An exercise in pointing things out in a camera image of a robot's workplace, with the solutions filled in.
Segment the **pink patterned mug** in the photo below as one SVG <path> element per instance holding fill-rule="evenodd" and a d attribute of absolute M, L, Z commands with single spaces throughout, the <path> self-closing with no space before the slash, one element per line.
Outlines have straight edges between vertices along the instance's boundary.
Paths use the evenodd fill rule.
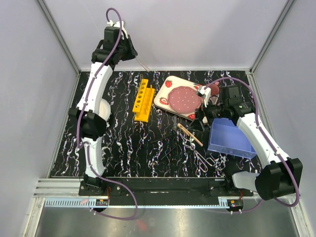
<path fill-rule="evenodd" d="M 211 90 L 209 93 L 209 103 L 216 104 L 218 100 L 218 94 L 220 92 L 219 82 L 215 82 L 212 85 L 208 84 L 207 86 Z"/>

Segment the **glass test tube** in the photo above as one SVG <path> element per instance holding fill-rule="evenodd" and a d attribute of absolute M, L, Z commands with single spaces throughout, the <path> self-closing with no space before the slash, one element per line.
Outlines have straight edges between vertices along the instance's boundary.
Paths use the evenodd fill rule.
<path fill-rule="evenodd" d="M 140 56 L 137 56 L 135 59 L 146 72 L 150 71 L 149 67 L 143 62 Z"/>
<path fill-rule="evenodd" d="M 178 124 L 178 117 L 173 116 L 172 117 L 172 130 L 176 131 L 177 130 L 177 124 Z"/>
<path fill-rule="evenodd" d="M 139 75 L 139 78 L 140 78 L 140 85 L 142 85 L 142 84 L 143 84 L 143 79 L 144 79 L 143 74 L 140 74 L 140 75 Z"/>

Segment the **wooden test tube clamp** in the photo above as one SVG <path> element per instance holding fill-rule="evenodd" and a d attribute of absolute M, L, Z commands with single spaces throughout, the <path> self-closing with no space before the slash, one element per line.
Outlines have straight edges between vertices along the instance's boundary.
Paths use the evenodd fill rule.
<path fill-rule="evenodd" d="M 198 138 L 196 138 L 189 130 L 187 130 L 182 124 L 178 123 L 177 127 L 182 130 L 187 136 L 196 141 L 201 147 L 203 146 L 203 143 Z"/>

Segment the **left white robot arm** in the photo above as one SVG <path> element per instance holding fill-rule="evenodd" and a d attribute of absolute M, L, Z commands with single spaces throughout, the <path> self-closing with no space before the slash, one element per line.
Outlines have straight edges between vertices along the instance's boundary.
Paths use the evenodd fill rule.
<path fill-rule="evenodd" d="M 80 101 L 69 109 L 69 116 L 77 120 L 77 148 L 84 149 L 86 169 L 83 186 L 97 196 L 107 188 L 102 178 L 102 137 L 111 115 L 110 104 L 103 99 L 105 87 L 120 61 L 136 58 L 137 52 L 129 34 L 120 22 L 104 29 L 104 38 L 99 41 L 91 57 L 90 76 Z"/>

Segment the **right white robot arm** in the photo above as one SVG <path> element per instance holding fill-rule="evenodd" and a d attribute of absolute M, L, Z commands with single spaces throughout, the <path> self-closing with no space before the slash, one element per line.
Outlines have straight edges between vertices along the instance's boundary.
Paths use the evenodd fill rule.
<path fill-rule="evenodd" d="M 283 151 L 262 124 L 252 103 L 245 103 L 237 85 L 220 90 L 220 104 L 210 102 L 211 89 L 200 86 L 197 95 L 203 98 L 200 109 L 209 124 L 214 119 L 229 119 L 246 136 L 254 148 L 262 171 L 260 173 L 237 172 L 224 183 L 228 195 L 235 196 L 242 189 L 257 192 L 261 199 L 271 200 L 295 194 L 299 198 L 299 184 L 303 165 L 298 158 L 291 159 Z"/>

